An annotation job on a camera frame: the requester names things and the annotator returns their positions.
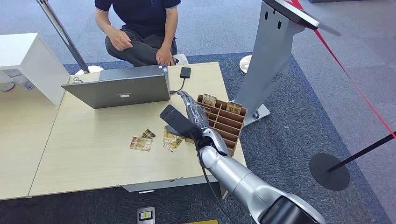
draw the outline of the red barrier line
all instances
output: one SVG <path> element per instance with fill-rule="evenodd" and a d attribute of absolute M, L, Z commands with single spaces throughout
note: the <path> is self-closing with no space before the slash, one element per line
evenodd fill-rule
<path fill-rule="evenodd" d="M 304 8 L 301 6 L 300 2 L 298 0 L 290 0 L 287 1 L 289 4 L 292 6 L 304 10 Z M 323 39 L 322 35 L 319 33 L 318 30 L 314 30 L 316 36 L 320 39 L 320 41 L 323 43 L 323 45 L 326 47 L 327 51 L 333 56 L 335 61 L 338 63 L 338 65 L 342 68 L 342 70 L 345 72 L 346 76 L 351 80 L 352 84 L 354 87 L 358 90 L 360 95 L 363 97 L 364 101 L 367 103 L 367 105 L 370 107 L 370 109 L 375 113 L 375 115 L 378 117 L 378 119 L 381 121 L 381 123 L 385 126 L 385 128 L 389 131 L 389 133 L 393 136 L 393 138 L 396 139 L 396 134 L 392 131 L 392 129 L 389 127 L 389 125 L 385 122 L 385 120 L 381 117 L 381 115 L 378 113 L 378 111 L 374 108 L 374 106 L 370 103 L 370 101 L 367 99 L 367 97 L 364 95 L 364 93 L 360 90 L 358 85 L 353 81 L 353 79 L 349 76 L 347 71 L 344 69 L 344 66 L 342 66 L 341 62 L 339 62 L 338 58 L 335 56 L 333 51 L 330 49 L 329 45 L 327 45 L 326 41 Z"/>

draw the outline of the cardboard organizer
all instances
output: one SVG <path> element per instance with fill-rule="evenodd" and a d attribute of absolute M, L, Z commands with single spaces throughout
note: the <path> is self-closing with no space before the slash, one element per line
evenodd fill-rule
<path fill-rule="evenodd" d="M 200 106 L 209 108 L 211 111 L 209 113 L 208 121 L 210 127 L 216 130 L 221 137 L 223 137 L 224 142 L 228 147 L 228 152 L 230 156 L 234 155 L 236 143 L 240 135 L 240 131 L 243 128 L 243 121 L 246 117 L 246 109 L 241 108 L 240 114 L 232 113 L 226 111 L 227 102 L 216 100 L 215 106 L 210 106 L 202 103 L 203 95 L 198 95 L 197 103 Z M 187 142 L 194 143 L 190 139 L 186 139 Z"/>

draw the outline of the dark gray carpet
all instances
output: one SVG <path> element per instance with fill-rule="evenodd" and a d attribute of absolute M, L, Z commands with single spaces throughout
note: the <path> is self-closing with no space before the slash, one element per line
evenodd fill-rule
<path fill-rule="evenodd" d="M 243 80 L 238 61 L 244 55 L 191 56 L 189 61 L 219 61 L 227 93 L 233 99 Z M 97 65 L 110 69 L 127 63 Z M 79 70 L 75 64 L 65 67 L 71 74 Z M 355 163 L 348 165 L 352 183 L 342 192 L 326 190 L 312 178 L 309 160 L 314 154 L 327 152 L 346 158 L 348 151 L 293 58 L 290 73 L 265 103 L 271 115 L 243 129 L 240 138 L 251 170 L 275 187 L 299 195 L 328 223 L 391 223 Z M 232 196 L 222 203 L 238 223 L 253 223 Z M 144 195 L 112 188 L 1 201 L 0 223 L 127 224 L 135 223 L 136 209 L 145 206 L 156 207 L 159 224 L 208 219 L 230 223 L 205 184 Z"/>

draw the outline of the power cord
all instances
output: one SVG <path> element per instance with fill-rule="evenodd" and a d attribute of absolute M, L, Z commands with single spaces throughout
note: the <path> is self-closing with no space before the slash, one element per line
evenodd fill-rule
<path fill-rule="evenodd" d="M 206 174 L 206 171 L 205 171 L 205 168 L 204 168 L 204 165 L 203 165 L 204 162 L 203 162 L 203 160 L 202 160 L 201 153 L 199 153 L 198 144 L 197 144 L 196 140 L 194 139 L 194 137 L 193 137 L 193 140 L 194 140 L 194 144 L 195 144 L 195 149 L 197 150 L 197 153 L 198 153 L 199 163 L 201 164 L 202 172 L 204 173 L 204 177 L 205 177 L 206 183 L 209 185 L 209 188 L 211 189 L 212 194 L 213 194 L 214 198 L 216 199 L 216 202 L 217 202 L 217 204 L 219 205 L 220 209 L 221 209 L 221 210 L 224 212 L 224 214 L 231 220 L 231 222 L 232 222 L 233 224 L 236 224 L 235 220 L 234 220 L 234 219 L 231 217 L 231 215 L 224 209 L 223 205 L 221 205 L 221 203 L 220 203 L 220 200 L 217 198 L 216 193 L 214 192 L 214 190 L 213 190 L 213 188 L 212 188 L 212 185 L 210 184 L 208 175 Z"/>
<path fill-rule="evenodd" d="M 175 91 L 175 90 L 171 90 L 171 91 L 169 91 L 169 93 L 170 93 L 170 94 L 175 94 L 175 93 L 179 92 L 180 90 L 182 90 L 182 88 L 183 88 L 183 86 L 184 86 L 185 79 L 186 79 L 186 78 L 183 78 L 183 84 L 182 84 L 182 87 L 180 87 L 179 90 L 176 90 L 176 91 Z"/>

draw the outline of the black t-shirt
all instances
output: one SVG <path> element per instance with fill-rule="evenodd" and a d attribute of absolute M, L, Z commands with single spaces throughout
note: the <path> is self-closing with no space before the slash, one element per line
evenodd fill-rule
<path fill-rule="evenodd" d="M 101 11 L 109 11 L 113 5 L 115 13 L 124 21 L 123 28 L 137 32 L 142 38 L 150 35 L 165 35 L 165 9 L 174 8 L 180 0 L 95 0 Z"/>

